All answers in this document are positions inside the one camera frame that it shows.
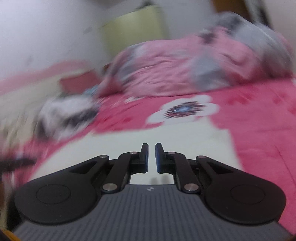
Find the pile of white clothes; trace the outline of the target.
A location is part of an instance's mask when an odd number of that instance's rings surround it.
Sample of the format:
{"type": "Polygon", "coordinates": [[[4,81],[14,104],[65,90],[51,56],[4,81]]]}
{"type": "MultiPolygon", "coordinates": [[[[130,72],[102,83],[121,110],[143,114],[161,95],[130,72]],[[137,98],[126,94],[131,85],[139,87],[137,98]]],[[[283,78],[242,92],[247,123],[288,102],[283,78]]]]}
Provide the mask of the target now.
{"type": "Polygon", "coordinates": [[[48,100],[36,116],[35,137],[61,141],[85,130],[99,113],[91,96],[70,95],[48,100]]]}

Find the dark red cushion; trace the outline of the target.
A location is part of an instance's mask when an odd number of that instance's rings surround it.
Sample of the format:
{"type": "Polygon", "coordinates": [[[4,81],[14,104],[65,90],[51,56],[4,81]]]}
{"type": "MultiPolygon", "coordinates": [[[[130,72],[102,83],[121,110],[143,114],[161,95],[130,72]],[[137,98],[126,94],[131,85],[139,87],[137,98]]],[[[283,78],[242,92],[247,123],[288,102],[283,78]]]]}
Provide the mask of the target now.
{"type": "Polygon", "coordinates": [[[94,71],[70,75],[60,79],[59,84],[66,94],[82,94],[85,90],[99,85],[102,78],[94,71]]]}

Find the light blue garment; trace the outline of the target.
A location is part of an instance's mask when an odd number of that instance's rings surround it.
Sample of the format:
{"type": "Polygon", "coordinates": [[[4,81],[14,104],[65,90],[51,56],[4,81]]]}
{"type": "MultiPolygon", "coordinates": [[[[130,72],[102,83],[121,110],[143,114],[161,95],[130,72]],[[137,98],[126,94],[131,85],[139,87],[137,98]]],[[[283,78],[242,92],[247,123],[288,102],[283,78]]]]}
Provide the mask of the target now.
{"type": "Polygon", "coordinates": [[[99,89],[98,87],[99,87],[98,85],[95,85],[95,86],[93,86],[93,87],[90,87],[90,88],[86,89],[86,90],[83,92],[83,94],[84,94],[84,95],[89,95],[89,96],[97,95],[97,93],[98,93],[98,89],[99,89]]]}

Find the pink grey floral duvet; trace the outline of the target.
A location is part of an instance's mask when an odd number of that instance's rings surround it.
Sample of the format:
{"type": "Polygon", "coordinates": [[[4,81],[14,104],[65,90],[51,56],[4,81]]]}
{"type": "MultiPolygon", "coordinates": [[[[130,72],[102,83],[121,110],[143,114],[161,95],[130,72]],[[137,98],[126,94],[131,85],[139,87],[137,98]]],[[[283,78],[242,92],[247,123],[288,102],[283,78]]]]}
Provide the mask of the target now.
{"type": "Polygon", "coordinates": [[[125,48],[97,94],[177,96],[291,75],[292,49],[281,34],[222,12],[198,34],[125,48]]]}

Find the pink white bed headboard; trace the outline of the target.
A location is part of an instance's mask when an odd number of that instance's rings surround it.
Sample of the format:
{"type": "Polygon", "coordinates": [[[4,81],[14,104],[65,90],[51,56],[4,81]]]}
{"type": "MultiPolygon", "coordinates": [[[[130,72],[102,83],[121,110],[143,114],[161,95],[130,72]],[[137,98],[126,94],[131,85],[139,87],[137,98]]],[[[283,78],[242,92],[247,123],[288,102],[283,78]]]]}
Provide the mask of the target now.
{"type": "Polygon", "coordinates": [[[1,80],[1,131],[34,118],[42,104],[62,92],[63,77],[94,70],[85,61],[64,61],[46,69],[17,74],[1,80]]]}

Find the yellow-green wardrobe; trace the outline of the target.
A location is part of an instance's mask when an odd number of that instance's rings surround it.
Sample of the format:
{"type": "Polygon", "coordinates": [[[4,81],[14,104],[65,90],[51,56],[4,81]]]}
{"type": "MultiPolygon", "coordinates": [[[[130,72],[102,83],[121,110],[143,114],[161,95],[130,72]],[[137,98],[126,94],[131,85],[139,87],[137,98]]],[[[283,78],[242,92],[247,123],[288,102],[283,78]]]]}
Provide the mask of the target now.
{"type": "Polygon", "coordinates": [[[157,5],[114,18],[101,31],[111,57],[138,43],[170,38],[163,11],[157,5]]]}

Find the cream fleece sweater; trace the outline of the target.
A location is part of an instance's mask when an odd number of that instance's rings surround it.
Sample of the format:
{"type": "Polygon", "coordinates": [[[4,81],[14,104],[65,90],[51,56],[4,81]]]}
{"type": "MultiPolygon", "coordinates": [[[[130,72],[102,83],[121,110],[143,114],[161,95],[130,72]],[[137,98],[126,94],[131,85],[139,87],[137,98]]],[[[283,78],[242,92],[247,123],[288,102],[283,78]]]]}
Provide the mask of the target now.
{"type": "Polygon", "coordinates": [[[209,118],[203,117],[195,122],[164,125],[140,131],[88,134],[55,152],[30,179],[34,180],[99,155],[116,159],[122,153],[139,151],[143,143],[149,145],[148,172],[132,175],[131,184],[173,183],[172,175],[157,172],[155,159],[157,143],[161,143],[166,152],[182,153],[188,159],[194,160],[196,156],[202,155],[237,169],[242,168],[229,130],[219,129],[209,118]]]}

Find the brown wooden door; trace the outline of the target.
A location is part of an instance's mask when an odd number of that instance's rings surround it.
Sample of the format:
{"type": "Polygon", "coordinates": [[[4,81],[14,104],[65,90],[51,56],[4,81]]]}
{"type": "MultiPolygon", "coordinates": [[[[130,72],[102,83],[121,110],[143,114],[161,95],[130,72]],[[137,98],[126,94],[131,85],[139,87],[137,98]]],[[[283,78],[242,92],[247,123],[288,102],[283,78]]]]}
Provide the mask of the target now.
{"type": "Polygon", "coordinates": [[[234,12],[253,23],[269,26],[270,21],[264,1],[261,0],[212,0],[217,13],[223,11],[234,12]]]}

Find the pink floral bed blanket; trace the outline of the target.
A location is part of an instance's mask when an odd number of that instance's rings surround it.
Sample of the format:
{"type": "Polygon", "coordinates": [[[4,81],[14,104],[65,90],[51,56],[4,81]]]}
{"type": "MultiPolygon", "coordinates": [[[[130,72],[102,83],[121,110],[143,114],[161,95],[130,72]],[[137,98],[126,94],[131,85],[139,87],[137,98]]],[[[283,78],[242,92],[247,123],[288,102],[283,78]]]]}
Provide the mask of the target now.
{"type": "Polygon", "coordinates": [[[88,134],[140,131],[203,117],[229,130],[241,170],[285,192],[287,205],[280,223],[295,232],[295,81],[289,78],[197,95],[105,97],[94,123],[77,136],[60,143],[32,140],[19,148],[19,155],[36,158],[37,163],[18,171],[14,180],[17,185],[26,183],[55,152],[88,134]]]}

